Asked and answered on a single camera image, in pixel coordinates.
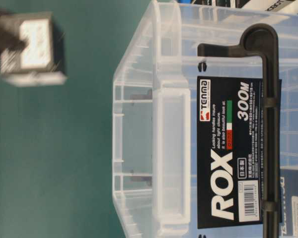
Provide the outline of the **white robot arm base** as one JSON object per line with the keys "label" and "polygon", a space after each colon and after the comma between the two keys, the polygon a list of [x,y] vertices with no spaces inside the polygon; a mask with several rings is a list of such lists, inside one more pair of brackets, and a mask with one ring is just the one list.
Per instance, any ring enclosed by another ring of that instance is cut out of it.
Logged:
{"label": "white robot arm base", "polygon": [[179,0],[179,2],[298,14],[298,0]]}

